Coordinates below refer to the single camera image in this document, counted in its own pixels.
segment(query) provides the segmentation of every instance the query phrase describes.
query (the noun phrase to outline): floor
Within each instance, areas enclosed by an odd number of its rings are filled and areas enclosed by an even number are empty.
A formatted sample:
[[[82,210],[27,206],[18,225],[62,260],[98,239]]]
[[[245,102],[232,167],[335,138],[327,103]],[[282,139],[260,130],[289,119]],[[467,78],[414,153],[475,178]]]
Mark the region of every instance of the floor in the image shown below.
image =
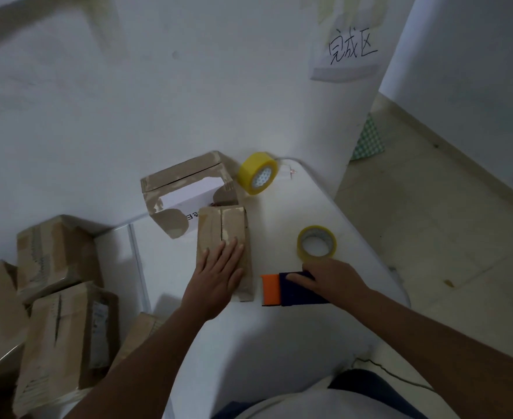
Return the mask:
[[[351,162],[336,203],[386,265],[412,308],[513,356],[513,203],[376,100],[386,151]],[[388,345],[371,357],[425,383]],[[442,399],[366,364],[430,419],[456,418]]]

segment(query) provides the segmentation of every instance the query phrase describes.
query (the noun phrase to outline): yellow tape roll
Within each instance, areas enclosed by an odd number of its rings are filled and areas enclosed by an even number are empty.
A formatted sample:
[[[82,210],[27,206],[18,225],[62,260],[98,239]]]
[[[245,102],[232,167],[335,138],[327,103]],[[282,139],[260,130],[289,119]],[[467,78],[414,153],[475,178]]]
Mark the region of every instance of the yellow tape roll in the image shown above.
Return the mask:
[[[323,256],[313,256],[312,254],[308,253],[305,248],[303,248],[303,241],[307,238],[320,238],[324,241],[326,246],[328,247],[328,253],[326,253]],[[323,226],[319,225],[312,225],[307,226],[305,229],[303,229],[301,232],[299,232],[299,236],[297,237],[297,255],[299,258],[303,261],[309,261],[309,260],[321,260],[321,259],[327,259],[330,258],[336,253],[336,237],[332,232],[330,232],[329,229],[324,228]]]
[[[259,194],[272,183],[278,174],[278,163],[263,151],[251,154],[241,165],[237,182],[251,196]]]

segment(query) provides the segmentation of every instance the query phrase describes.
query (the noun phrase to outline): white table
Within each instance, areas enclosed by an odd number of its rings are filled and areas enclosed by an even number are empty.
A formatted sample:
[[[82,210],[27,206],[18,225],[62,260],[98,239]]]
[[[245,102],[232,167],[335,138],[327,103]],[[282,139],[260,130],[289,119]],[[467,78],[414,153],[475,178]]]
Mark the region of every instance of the white table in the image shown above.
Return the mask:
[[[239,200],[251,231],[255,301],[232,302],[204,325],[171,392],[176,419],[210,417],[230,401],[302,390],[379,342],[329,304],[262,307],[259,276],[301,269],[295,242],[305,226],[329,228],[338,242],[335,259],[351,263],[369,287],[409,305],[404,289],[302,165],[282,162],[294,169],[292,179],[276,179],[260,195]],[[132,226],[150,309],[169,315],[194,270],[196,232],[170,239],[149,217]]]

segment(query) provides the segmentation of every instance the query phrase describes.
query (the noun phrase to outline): right hand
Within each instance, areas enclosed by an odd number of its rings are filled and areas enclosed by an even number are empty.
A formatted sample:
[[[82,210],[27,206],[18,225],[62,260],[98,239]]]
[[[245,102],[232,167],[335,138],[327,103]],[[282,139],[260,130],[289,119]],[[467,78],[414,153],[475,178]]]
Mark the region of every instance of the right hand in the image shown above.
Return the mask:
[[[306,262],[303,263],[303,270],[310,272],[315,280],[296,273],[290,273],[286,278],[344,310],[352,310],[371,292],[355,269],[342,261],[325,259]]]

